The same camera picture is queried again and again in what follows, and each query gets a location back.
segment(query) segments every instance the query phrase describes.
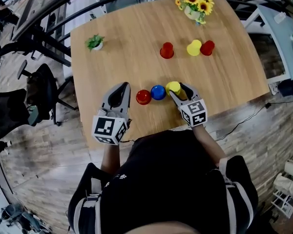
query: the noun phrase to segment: red cup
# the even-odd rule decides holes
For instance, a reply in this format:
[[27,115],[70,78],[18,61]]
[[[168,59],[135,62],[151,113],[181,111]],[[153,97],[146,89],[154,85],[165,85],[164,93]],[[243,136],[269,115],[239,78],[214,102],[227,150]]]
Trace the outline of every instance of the red cup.
[[163,57],[165,59],[170,59],[173,57],[174,50],[173,50],[173,46],[170,42],[165,42],[163,44],[163,47],[160,50],[160,55],[161,55],[161,57]]
[[210,56],[213,52],[214,47],[215,47],[214,42],[207,41],[204,44],[202,44],[200,51],[204,56]]
[[140,105],[147,105],[151,101],[151,93],[148,90],[140,90],[136,95],[136,100]]

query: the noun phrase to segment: yellow cup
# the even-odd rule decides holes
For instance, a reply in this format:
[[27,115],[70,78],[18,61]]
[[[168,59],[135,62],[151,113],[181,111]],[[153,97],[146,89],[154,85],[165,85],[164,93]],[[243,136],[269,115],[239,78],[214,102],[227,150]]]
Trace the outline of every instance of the yellow cup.
[[171,82],[167,83],[165,90],[166,90],[166,94],[168,94],[169,96],[170,96],[170,94],[169,94],[170,90],[175,92],[175,94],[179,95],[181,92],[180,83],[177,81],[171,81]]
[[190,43],[187,46],[187,52],[191,56],[197,56],[200,54],[202,43],[199,40],[193,40],[192,43]]

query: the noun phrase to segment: black railing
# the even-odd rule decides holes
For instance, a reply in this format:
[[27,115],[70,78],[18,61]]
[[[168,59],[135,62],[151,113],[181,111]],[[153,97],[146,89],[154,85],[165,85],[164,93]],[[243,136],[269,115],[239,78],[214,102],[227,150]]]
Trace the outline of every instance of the black railing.
[[[58,40],[52,40],[50,39],[50,35],[69,21],[75,19],[76,17],[93,10],[99,6],[105,5],[107,3],[116,1],[116,0],[101,0],[97,3],[91,4],[88,7],[75,12],[74,14],[70,15],[69,17],[59,21],[51,28],[47,29],[46,32],[43,31],[37,31],[33,30],[37,24],[40,24],[40,21],[48,16],[50,13],[58,9],[60,6],[64,5],[65,3],[69,2],[70,0],[51,0],[49,3],[46,3],[40,10],[38,10],[35,14],[31,15],[29,18],[28,14],[30,11],[31,3],[28,3],[25,9],[25,12],[23,16],[21,17],[21,20],[19,22],[19,25],[17,26],[16,33],[14,34],[13,40],[18,40],[21,37],[23,37],[26,34],[38,34],[38,38],[44,39],[45,42],[55,47],[57,50],[60,50],[61,52],[65,54],[69,54],[70,56],[70,49],[68,47],[65,47],[61,42],[65,39],[70,37],[70,34],[66,34],[62,37],[60,37]],[[245,16],[243,15],[249,15],[256,9],[256,4],[251,3],[251,1],[254,0],[227,0],[233,7],[233,9],[236,11],[237,15],[242,15],[240,18],[244,19]],[[266,3],[265,6],[272,8],[274,10],[280,11],[280,12],[286,12],[288,15],[292,14],[293,11],[288,10],[286,7],[290,6],[293,8],[293,3],[290,0],[280,0],[280,1],[273,1],[273,0],[263,0]],[[244,7],[243,9],[237,10],[238,5],[246,5],[247,7]]]

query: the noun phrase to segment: blue cup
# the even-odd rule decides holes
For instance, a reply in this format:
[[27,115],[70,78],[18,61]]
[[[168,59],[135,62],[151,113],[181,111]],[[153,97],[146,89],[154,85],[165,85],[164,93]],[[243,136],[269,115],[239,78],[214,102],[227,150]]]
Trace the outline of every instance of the blue cup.
[[155,100],[162,100],[166,96],[165,88],[161,85],[155,85],[151,89],[151,96]]

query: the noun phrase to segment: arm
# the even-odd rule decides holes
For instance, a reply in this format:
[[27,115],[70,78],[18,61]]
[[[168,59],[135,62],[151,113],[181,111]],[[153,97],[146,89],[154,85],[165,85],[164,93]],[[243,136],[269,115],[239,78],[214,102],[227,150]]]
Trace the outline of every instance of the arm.
[[6,4],[6,5],[0,5],[0,10],[4,10],[7,9],[8,7],[10,7],[12,5],[12,2]]
[[218,166],[219,160],[226,157],[226,154],[224,153],[222,148],[209,135],[203,125],[193,127],[192,129],[196,139],[202,144],[214,164]]
[[115,175],[120,166],[121,163],[119,158],[119,146],[106,144],[104,148],[101,170],[108,174]]

